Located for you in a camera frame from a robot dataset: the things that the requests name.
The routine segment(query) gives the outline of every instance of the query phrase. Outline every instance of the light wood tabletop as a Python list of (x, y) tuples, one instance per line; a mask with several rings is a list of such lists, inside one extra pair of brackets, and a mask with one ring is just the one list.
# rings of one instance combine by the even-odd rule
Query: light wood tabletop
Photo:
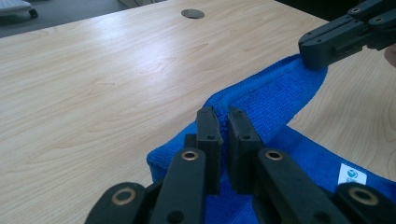
[[(149, 185), (148, 152), (324, 23), (272, 0), (169, 0), (1, 38), (0, 223), (83, 223), (109, 187)], [(396, 68), (367, 49), (331, 65), (289, 126), (395, 181)]]

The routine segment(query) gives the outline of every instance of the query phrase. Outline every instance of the blue cloth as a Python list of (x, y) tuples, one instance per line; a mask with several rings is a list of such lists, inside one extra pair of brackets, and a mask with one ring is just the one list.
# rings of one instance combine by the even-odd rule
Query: blue cloth
[[(367, 185), (396, 202), (396, 183), (343, 160), (287, 126), (293, 116), (312, 99), (326, 74), (327, 68), (317, 71), (306, 69), (301, 56), (294, 55), (214, 94), (205, 106), (214, 107), (225, 143), (228, 139), (228, 108), (232, 105), (247, 113), (268, 147), (288, 152), (319, 186), (334, 191), (340, 165), (344, 163), (366, 173)], [(154, 181), (164, 178), (173, 156), (183, 148), (186, 133), (196, 133), (195, 122), (148, 154), (148, 165)], [(221, 151), (220, 196), (207, 196), (206, 223), (257, 223), (251, 197), (237, 195), (231, 190), (224, 159), (226, 152), (227, 144), (224, 144)]]

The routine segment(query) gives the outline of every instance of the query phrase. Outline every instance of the logo on tag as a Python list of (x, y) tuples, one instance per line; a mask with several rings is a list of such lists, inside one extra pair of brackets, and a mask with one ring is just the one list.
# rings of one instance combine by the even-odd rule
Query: logo on tag
[(366, 181), (367, 174), (341, 163), (338, 184), (356, 182), (365, 185)]

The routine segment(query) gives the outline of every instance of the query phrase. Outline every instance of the human hand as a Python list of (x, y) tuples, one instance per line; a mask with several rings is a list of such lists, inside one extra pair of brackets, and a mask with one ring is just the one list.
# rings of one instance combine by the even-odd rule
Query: human hand
[(396, 44), (385, 49), (385, 59), (394, 67), (396, 67)]

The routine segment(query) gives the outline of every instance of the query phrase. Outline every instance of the folded cloth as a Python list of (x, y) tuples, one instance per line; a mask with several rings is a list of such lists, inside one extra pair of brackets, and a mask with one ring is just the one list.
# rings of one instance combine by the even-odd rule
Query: folded cloth
[[(247, 113), (265, 145), (288, 152), (319, 186), (334, 191), (343, 163), (364, 172), (368, 176), (367, 185), (396, 201), (396, 183), (337, 157), (287, 126), (293, 116), (312, 99), (326, 74), (327, 68), (316, 71), (306, 69), (301, 55), (294, 55), (214, 94), (204, 106), (213, 106), (225, 143), (228, 139), (227, 115), (231, 105)], [(187, 133), (196, 133), (195, 122), (148, 154), (153, 181), (165, 177), (173, 156), (183, 148)], [(227, 147), (224, 144), (221, 151), (220, 196), (207, 196), (205, 223), (257, 223), (251, 196), (235, 194), (227, 179)]]

